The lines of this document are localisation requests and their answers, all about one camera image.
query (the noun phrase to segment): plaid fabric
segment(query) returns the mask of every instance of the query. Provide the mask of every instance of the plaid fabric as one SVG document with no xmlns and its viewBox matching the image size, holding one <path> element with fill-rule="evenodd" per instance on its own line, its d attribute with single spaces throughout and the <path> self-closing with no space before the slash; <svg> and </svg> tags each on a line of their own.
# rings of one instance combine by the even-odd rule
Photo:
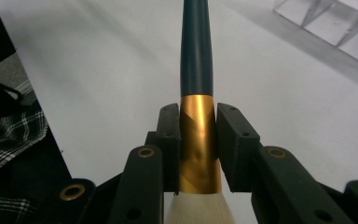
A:
<svg viewBox="0 0 358 224">
<path fill-rule="evenodd" d="M 41 141 L 47 132 L 48 124 L 38 104 L 24 113 L 0 119 L 0 169 Z M 0 197 L 0 223 L 22 223 L 34 210 L 30 200 Z"/>
<path fill-rule="evenodd" d="M 0 198 L 0 223 L 22 223 L 36 210 L 26 199 Z"/>
</svg>

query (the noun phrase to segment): transparent acrylic box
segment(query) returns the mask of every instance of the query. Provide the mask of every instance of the transparent acrylic box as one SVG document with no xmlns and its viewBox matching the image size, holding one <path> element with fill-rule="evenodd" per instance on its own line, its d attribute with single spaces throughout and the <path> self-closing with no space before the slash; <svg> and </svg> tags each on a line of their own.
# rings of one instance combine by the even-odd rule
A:
<svg viewBox="0 0 358 224">
<path fill-rule="evenodd" d="M 276 0 L 274 11 L 358 62 L 358 0 Z"/>
</svg>

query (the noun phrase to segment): white table surface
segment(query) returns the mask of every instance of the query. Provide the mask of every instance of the white table surface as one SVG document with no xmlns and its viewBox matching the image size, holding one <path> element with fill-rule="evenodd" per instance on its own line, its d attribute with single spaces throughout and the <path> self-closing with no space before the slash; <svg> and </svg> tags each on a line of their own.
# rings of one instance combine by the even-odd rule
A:
<svg viewBox="0 0 358 224">
<path fill-rule="evenodd" d="M 273 0 L 210 0 L 214 99 L 320 182 L 358 179 L 358 65 L 272 14 Z M 0 15 L 73 177 L 122 172 L 179 103 L 183 1 L 0 0 Z M 224 192 L 237 223 L 250 195 Z M 171 194 L 166 194 L 166 208 Z"/>
</svg>

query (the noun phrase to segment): brass ring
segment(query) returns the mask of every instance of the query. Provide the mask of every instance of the brass ring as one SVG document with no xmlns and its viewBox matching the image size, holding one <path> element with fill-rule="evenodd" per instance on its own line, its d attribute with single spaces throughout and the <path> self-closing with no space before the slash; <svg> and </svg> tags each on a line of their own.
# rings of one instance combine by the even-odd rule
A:
<svg viewBox="0 0 358 224">
<path fill-rule="evenodd" d="M 152 148 L 142 148 L 138 150 L 138 156 L 142 158 L 148 158 L 154 155 L 154 150 Z"/>
<path fill-rule="evenodd" d="M 268 149 L 268 154 L 271 157 L 275 157 L 278 159 L 284 158 L 286 156 L 286 153 L 284 153 L 284 151 L 274 148 L 274 147 Z"/>
<path fill-rule="evenodd" d="M 69 201 L 75 200 L 78 197 L 80 197 L 81 195 L 83 195 L 85 191 L 86 191 L 86 188 L 82 184 L 69 185 L 66 188 L 64 188 L 63 190 L 61 190 L 60 198 L 63 201 L 69 202 Z"/>
</svg>

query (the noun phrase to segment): black mechanical clamp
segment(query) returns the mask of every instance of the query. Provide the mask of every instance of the black mechanical clamp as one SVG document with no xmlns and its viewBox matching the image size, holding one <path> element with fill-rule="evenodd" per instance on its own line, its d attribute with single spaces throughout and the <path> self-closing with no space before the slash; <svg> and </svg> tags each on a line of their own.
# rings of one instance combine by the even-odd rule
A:
<svg viewBox="0 0 358 224">
<path fill-rule="evenodd" d="M 234 106 L 218 104 L 216 126 L 230 190 L 252 192 L 259 223 L 358 223 L 358 181 L 343 193 L 318 183 L 288 150 L 263 147 Z M 62 183 L 28 223 L 163 223 L 163 192 L 179 190 L 180 143 L 179 106 L 164 106 L 121 175 L 98 188 L 85 179 Z"/>
</svg>

